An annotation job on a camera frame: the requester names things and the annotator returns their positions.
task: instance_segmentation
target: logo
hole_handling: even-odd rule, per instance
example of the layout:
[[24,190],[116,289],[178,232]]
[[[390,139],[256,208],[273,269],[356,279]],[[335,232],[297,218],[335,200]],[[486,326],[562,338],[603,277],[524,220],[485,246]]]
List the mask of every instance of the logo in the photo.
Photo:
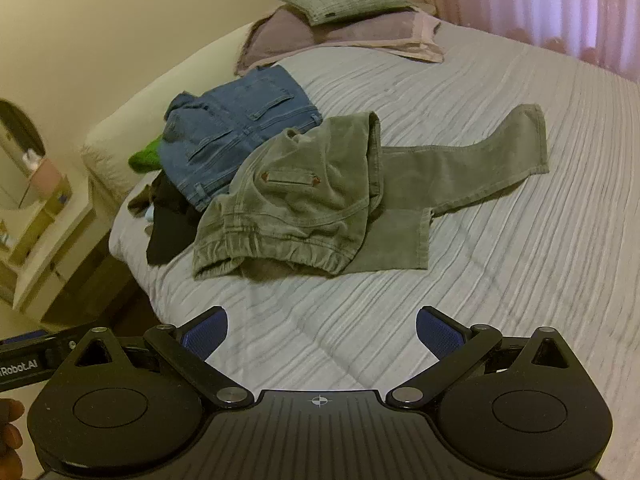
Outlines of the logo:
[[18,374],[20,372],[26,372],[32,368],[37,368],[38,363],[35,360],[27,361],[27,364],[20,363],[19,365],[2,366],[0,367],[0,376],[7,377],[8,375]]
[[326,397],[323,397],[322,395],[318,395],[317,397],[314,397],[313,399],[311,399],[309,402],[314,403],[318,408],[322,408],[322,406],[324,406],[325,404],[331,401]]

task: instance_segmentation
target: blue jeans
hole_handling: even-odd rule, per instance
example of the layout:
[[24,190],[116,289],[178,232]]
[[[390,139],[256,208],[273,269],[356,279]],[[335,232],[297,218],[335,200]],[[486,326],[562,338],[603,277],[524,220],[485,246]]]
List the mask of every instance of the blue jeans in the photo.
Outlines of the blue jeans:
[[183,92],[169,104],[158,147],[169,180],[198,210],[228,191],[249,154],[285,128],[301,133],[322,115],[281,66],[251,70],[205,92]]

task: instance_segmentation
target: triangular cutout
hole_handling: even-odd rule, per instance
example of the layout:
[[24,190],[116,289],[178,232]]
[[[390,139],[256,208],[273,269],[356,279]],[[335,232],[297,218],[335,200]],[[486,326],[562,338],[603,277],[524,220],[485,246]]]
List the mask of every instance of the triangular cutout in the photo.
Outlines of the triangular cutout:
[[532,363],[540,366],[551,366],[553,368],[569,367],[553,339],[545,339],[542,342]]
[[112,361],[107,347],[99,339],[91,341],[84,349],[80,358],[76,361],[76,366],[103,365]]

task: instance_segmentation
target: finger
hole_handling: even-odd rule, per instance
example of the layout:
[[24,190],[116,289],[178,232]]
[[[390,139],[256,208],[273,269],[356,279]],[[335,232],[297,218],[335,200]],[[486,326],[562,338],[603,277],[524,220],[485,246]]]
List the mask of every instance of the finger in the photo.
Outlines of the finger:
[[22,435],[13,424],[7,424],[2,428],[1,437],[11,449],[18,449],[22,445]]
[[12,449],[0,456],[0,480],[20,480],[21,477],[22,462],[18,454]]
[[4,410],[7,410],[9,414],[7,422],[13,422],[24,415],[24,404],[15,399],[0,399],[0,413]]

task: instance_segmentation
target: round mirror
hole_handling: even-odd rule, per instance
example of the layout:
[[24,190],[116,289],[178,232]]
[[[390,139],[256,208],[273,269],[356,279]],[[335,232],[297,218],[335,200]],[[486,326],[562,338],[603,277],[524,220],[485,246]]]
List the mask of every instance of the round mirror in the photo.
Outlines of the round mirror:
[[29,176],[44,155],[31,120],[15,104],[0,99],[0,209],[25,208],[38,199]]

